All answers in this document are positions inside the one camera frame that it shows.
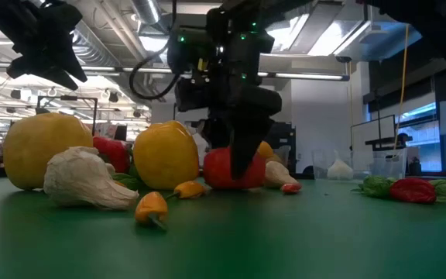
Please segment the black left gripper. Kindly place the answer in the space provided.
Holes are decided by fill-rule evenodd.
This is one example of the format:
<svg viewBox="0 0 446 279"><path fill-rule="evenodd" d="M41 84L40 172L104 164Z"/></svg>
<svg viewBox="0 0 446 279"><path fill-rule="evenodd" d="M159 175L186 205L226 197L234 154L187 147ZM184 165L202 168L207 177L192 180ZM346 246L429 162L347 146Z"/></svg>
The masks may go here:
<svg viewBox="0 0 446 279"><path fill-rule="evenodd" d="M68 76L85 82L87 76L73 51L72 32L82 20L79 10L65 1L45 1L39 6L31 1L0 0L0 32L22 55L6 68L11 78L31 74L70 90L77 84Z"/></svg>

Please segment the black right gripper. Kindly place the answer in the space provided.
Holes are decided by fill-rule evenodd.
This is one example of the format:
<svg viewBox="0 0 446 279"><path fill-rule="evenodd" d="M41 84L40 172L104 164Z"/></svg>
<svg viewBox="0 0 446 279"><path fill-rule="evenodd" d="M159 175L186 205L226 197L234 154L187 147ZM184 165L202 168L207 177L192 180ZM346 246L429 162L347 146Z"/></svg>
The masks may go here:
<svg viewBox="0 0 446 279"><path fill-rule="evenodd" d="M230 74L196 73L192 77L182 77L175 83L174 94L180 112L208 109L213 114L250 114L230 118L231 136L222 119L203 119L201 123L201 136L211 150L227 147L230 142L230 167L234 180L245 175L274 123L270 116L282 109L278 92L261 88L247 77Z"/></svg>

